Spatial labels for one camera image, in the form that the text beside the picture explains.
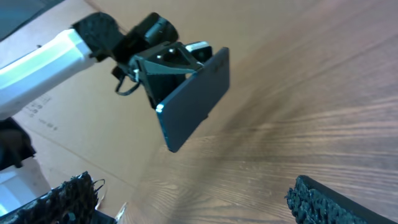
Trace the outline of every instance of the wood grain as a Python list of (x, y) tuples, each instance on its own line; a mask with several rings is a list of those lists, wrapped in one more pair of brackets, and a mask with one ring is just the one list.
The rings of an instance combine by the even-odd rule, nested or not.
[(152, 158), (124, 221), (294, 223), (284, 196), (305, 174), (398, 222), (396, 12), (318, 1), (237, 43), (256, 50), (231, 51), (230, 91), (178, 153)]

